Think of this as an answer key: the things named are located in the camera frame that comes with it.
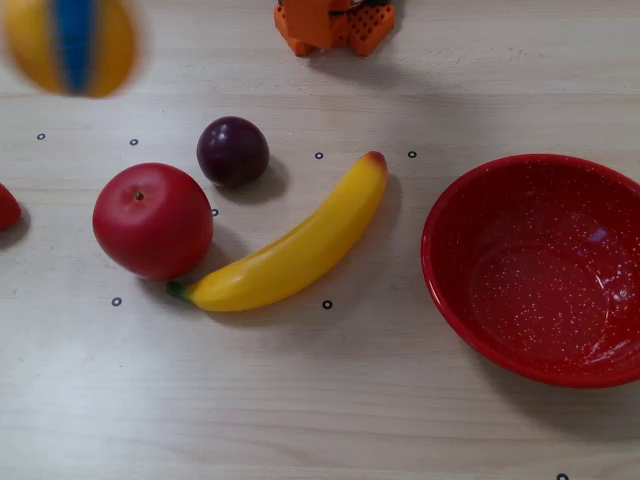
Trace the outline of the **blue pointed gripper finger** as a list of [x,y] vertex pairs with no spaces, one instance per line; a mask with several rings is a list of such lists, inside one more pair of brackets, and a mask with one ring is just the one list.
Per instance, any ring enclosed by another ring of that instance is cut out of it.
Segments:
[[99,2],[55,0],[51,2],[54,46],[65,90],[87,94],[97,28]]

